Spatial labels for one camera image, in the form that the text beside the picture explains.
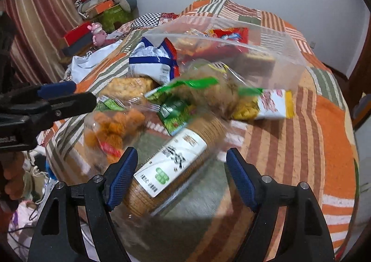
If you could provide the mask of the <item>left hand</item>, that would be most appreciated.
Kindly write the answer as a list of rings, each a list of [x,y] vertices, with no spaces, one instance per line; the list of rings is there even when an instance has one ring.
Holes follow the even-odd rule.
[[[2,176],[4,182],[1,183],[1,195],[6,194],[11,200],[17,201],[23,195],[25,186],[23,176],[25,170],[23,164],[25,156],[22,151],[1,153]]]

